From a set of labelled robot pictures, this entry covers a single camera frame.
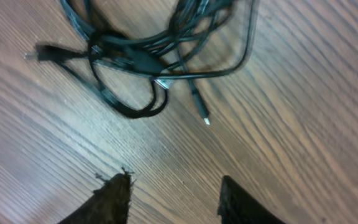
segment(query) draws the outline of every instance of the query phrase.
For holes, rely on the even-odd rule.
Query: wooden table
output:
[[[95,2],[133,37],[166,28],[176,4]],[[233,27],[192,65],[229,65]],[[57,1],[0,0],[0,223],[57,222],[101,186],[94,173],[121,166],[136,179],[129,223],[219,223],[225,174],[287,223],[358,223],[358,0],[262,1],[247,66],[198,81],[211,126],[185,82],[162,114],[124,119],[59,68],[25,61],[38,41],[85,47]],[[149,100],[145,80],[103,72],[127,102]]]

